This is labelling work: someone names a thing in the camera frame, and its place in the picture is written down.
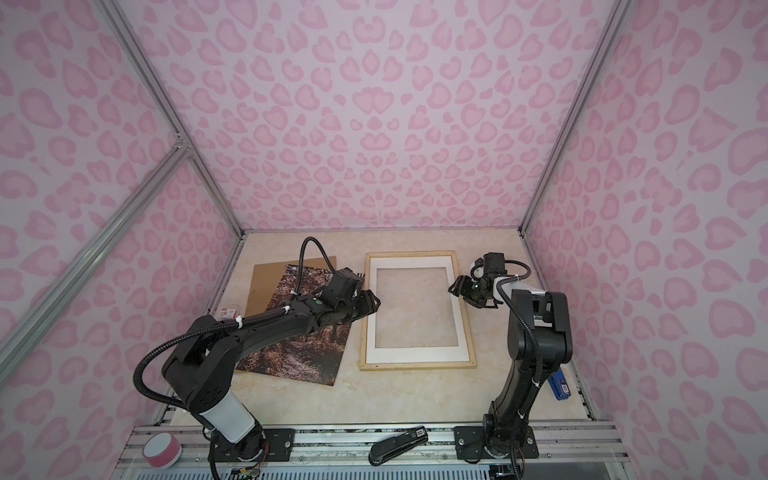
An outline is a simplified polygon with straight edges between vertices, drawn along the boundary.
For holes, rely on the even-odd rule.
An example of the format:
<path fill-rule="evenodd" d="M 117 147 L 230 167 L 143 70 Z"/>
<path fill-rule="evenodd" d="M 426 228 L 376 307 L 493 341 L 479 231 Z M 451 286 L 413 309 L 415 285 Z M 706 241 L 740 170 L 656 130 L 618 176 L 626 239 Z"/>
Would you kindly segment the autumn forest photo print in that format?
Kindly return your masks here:
<path fill-rule="evenodd" d="M 291 337 L 242 359 L 241 372 L 269 375 L 326 386 L 335 383 L 351 326 L 327 327 L 306 336 Z"/>

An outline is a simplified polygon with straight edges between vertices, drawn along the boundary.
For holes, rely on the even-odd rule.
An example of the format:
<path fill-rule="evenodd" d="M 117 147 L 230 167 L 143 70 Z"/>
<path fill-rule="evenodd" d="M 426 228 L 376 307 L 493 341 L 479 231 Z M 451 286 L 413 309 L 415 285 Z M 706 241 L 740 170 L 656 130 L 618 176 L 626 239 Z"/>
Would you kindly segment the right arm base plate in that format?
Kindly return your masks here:
<path fill-rule="evenodd" d="M 480 460 L 509 460 L 512 447 L 518 460 L 537 459 L 540 455 L 534 431 L 527 426 L 516 439 L 497 433 L 491 435 L 480 425 L 457 426 L 453 428 L 456 457 L 468 463 Z"/>

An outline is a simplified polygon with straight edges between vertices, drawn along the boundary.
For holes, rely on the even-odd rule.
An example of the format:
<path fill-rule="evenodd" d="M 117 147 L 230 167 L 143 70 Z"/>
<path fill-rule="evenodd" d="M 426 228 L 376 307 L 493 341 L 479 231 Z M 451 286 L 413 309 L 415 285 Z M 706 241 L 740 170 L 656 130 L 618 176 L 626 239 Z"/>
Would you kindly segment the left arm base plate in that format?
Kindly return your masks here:
<path fill-rule="evenodd" d="M 223 434 L 211 434 L 208 460 L 213 462 L 287 462 L 293 449 L 294 429 L 264 429 L 256 426 L 237 443 Z"/>

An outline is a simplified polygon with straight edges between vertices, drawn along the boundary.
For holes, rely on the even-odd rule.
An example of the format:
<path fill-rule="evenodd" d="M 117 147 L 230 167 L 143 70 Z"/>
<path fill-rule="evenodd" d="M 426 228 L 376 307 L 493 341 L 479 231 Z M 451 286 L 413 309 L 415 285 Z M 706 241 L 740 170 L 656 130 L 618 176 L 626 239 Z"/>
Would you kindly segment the white mat board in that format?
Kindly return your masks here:
<path fill-rule="evenodd" d="M 448 293 L 459 273 L 453 251 L 367 254 L 366 288 L 381 306 L 362 322 L 360 368 L 475 367 L 465 304 Z"/>

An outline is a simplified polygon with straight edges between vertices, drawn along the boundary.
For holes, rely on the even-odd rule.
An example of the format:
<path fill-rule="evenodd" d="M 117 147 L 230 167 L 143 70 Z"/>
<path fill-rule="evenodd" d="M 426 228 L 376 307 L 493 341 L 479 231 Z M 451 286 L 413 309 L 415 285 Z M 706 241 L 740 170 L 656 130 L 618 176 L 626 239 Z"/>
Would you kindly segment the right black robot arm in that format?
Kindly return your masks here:
<path fill-rule="evenodd" d="M 474 308 L 509 308 L 507 348 L 512 365 L 502 391 L 480 427 L 454 429 L 457 457 L 468 463 L 538 456 L 530 412 L 541 388 L 573 355 L 566 295 L 528 289 L 522 281 L 530 274 L 527 264 L 490 252 L 449 288 Z"/>

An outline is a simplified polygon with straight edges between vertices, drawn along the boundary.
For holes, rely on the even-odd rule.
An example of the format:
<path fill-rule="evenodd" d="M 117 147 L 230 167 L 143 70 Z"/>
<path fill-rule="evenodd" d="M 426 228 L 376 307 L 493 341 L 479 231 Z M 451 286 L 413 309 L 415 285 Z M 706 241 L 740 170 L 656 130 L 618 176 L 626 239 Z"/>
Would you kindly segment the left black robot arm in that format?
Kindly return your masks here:
<path fill-rule="evenodd" d="M 266 456 L 263 427 L 231 391 L 237 364 L 280 341 L 351 324 L 380 305 L 363 280 L 343 268 L 325 287 L 265 313 L 232 321 L 199 318 L 172 346 L 162 375 L 181 407 L 210 431 L 214 448 L 231 459 L 261 460 Z"/>

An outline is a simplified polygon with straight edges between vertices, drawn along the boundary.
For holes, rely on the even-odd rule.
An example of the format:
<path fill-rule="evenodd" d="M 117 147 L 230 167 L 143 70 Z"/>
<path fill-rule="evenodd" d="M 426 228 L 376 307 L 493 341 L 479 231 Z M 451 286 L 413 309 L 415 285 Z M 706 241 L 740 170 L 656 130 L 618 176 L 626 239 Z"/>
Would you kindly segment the light wooden picture frame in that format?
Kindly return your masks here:
<path fill-rule="evenodd" d="M 381 270 L 416 270 L 437 268 L 445 271 L 443 288 L 448 288 L 460 273 L 456 253 L 452 250 L 370 252 L 366 255 L 365 282 L 379 299 L 377 275 Z M 465 303 L 457 297 L 448 297 L 450 318 L 457 333 L 455 346 L 393 347 L 376 346 L 377 315 L 362 321 L 360 361 L 362 371 L 469 369 L 477 366 Z"/>

